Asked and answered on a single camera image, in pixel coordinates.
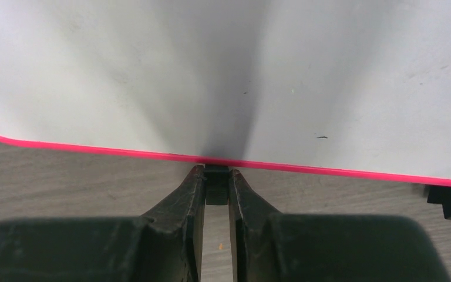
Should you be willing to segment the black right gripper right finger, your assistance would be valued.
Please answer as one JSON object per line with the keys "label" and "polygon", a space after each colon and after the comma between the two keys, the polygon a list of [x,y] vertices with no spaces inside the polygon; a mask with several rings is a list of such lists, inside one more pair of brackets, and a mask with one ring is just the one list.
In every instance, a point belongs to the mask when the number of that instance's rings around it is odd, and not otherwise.
{"label": "black right gripper right finger", "polygon": [[371,214],[282,213],[238,171],[229,176],[235,281],[449,281],[415,221]]}

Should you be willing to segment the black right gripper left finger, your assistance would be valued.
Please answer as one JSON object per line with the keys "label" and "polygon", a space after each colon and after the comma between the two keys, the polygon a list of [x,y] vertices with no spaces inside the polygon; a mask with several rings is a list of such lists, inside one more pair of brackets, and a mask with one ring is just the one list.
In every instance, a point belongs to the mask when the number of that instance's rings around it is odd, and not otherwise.
{"label": "black right gripper left finger", "polygon": [[204,167],[139,216],[0,221],[0,281],[199,281]]}

